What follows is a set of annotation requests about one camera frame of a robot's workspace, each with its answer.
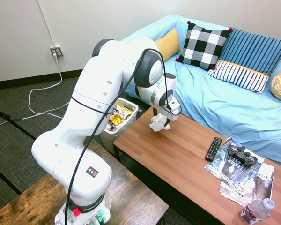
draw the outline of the white tissue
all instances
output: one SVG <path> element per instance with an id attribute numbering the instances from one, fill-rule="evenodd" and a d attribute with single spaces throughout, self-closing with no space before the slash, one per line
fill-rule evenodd
<path id="1" fill-rule="evenodd" d="M 166 123 L 167 121 L 167 117 L 162 115 L 161 113 L 159 113 L 157 116 L 153 116 L 151 118 L 151 124 L 149 124 L 149 126 L 155 131 L 160 131 L 162 129 L 165 129 L 165 130 L 170 130 L 170 125 L 166 125 L 164 126 L 164 124 Z"/>

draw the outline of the blue striped pillow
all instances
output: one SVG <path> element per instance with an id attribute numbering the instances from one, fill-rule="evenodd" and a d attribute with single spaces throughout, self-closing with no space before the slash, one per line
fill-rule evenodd
<path id="1" fill-rule="evenodd" d="M 233 28 L 219 60 L 270 75 L 281 59 L 281 40 Z"/>

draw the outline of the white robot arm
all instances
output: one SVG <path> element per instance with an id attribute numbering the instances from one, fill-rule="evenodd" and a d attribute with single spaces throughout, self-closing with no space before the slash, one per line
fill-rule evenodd
<path id="1" fill-rule="evenodd" d="M 176 88 L 174 75 L 166 74 L 167 94 L 163 64 L 154 41 L 144 38 L 134 43 L 103 40 L 94 49 L 93 57 L 83 69 L 73 91 L 67 111 L 55 129 L 40 135 L 32 146 L 32 155 L 65 190 L 84 149 L 83 141 L 94 133 L 96 125 L 119 93 L 121 81 L 134 74 L 139 95 L 165 114 L 176 120 L 180 104 L 173 97 Z M 102 120 L 95 135 L 101 133 L 109 120 Z M 107 188 L 111 182 L 110 166 L 96 153 L 86 149 L 75 176 L 67 210 L 67 224 L 86 225 L 108 222 L 111 196 Z M 65 224 L 65 204 L 55 217 L 56 225 Z"/>

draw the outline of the wooden bench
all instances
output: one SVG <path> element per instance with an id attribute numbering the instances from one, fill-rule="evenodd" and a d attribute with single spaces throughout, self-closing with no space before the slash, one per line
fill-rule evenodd
<path id="1" fill-rule="evenodd" d="M 155 225 L 168 208 L 156 194 L 130 173 L 112 155 L 92 140 L 89 149 L 112 168 L 108 188 L 112 196 L 108 225 Z M 0 225 L 53 225 L 66 200 L 64 187 L 46 175 L 0 210 Z"/>

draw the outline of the black remote control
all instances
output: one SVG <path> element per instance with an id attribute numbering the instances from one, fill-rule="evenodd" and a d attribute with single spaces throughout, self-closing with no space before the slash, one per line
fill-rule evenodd
<path id="1" fill-rule="evenodd" d="M 222 140 L 221 138 L 218 138 L 218 137 L 215 137 L 214 138 L 214 141 L 212 142 L 206 156 L 205 156 L 205 159 L 208 161 L 208 162 L 212 162 L 214 160 L 214 157 L 218 151 L 218 149 L 220 148 L 220 145 L 222 143 Z"/>

